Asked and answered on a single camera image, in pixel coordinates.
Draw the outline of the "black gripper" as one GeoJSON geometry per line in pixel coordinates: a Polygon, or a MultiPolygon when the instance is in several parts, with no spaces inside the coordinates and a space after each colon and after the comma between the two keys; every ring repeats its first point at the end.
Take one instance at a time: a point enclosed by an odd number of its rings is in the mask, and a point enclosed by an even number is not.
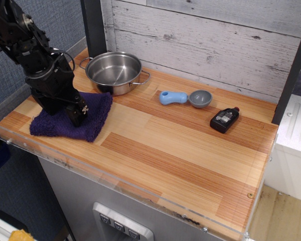
{"type": "Polygon", "coordinates": [[[66,107],[74,127],[87,117],[88,106],[73,86],[74,67],[64,54],[24,55],[26,83],[31,95],[48,114],[54,115],[66,107]]]}

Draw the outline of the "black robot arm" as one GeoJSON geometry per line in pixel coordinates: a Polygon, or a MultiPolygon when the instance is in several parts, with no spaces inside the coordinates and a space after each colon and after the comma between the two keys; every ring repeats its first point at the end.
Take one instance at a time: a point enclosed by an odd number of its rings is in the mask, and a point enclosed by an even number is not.
{"type": "Polygon", "coordinates": [[[0,1],[0,51],[22,66],[35,101],[50,115],[64,110],[76,127],[88,115],[85,99],[73,86],[75,65],[67,52],[51,48],[45,31],[15,1],[0,1]]]}

